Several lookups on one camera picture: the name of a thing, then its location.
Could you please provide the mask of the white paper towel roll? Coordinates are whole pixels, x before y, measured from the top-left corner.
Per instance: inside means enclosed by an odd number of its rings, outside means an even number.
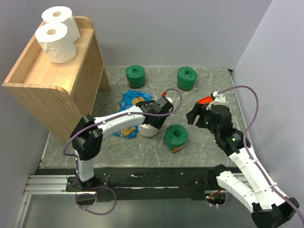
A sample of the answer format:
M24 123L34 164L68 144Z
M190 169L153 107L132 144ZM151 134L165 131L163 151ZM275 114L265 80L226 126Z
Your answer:
M158 129L150 124L142 124L138 126L139 133L144 137L153 137L158 133Z
M72 10L66 6L54 6L45 10L42 15L45 23L63 23L67 26L72 41L75 42L80 38L78 26L76 24Z
M47 23L35 32L35 38L52 63L61 64L76 56L76 48L63 23Z

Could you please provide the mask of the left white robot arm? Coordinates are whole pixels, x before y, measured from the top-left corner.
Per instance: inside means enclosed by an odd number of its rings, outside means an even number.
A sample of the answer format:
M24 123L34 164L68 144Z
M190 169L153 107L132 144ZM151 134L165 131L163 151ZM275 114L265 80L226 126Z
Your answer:
M94 157L101 149L102 140L108 136L136 125L150 125L161 129L167 113L173 111L172 99L161 96L157 101L140 101L112 115L92 118L85 115L72 132L72 147L76 155L76 182L80 189L94 185Z

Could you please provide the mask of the green roll front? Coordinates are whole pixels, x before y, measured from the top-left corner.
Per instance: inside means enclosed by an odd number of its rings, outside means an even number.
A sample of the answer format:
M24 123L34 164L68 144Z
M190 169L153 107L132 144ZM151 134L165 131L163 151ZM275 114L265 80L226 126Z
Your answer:
M184 148L188 138L188 132L181 124L172 124L166 129L163 142L171 153L176 153Z

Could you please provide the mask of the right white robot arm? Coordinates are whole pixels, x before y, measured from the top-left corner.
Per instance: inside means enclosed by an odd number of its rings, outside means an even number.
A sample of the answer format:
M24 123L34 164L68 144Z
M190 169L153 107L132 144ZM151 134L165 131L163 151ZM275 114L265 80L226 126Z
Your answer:
M258 228L277 228L288 222L299 203L289 198L262 168L261 163L244 134L233 127L230 110L225 105L211 105L197 102L186 114L188 124L208 129L217 146L237 165L246 178L244 184L224 165L217 165L208 171L210 187L221 187L231 193L251 213Z

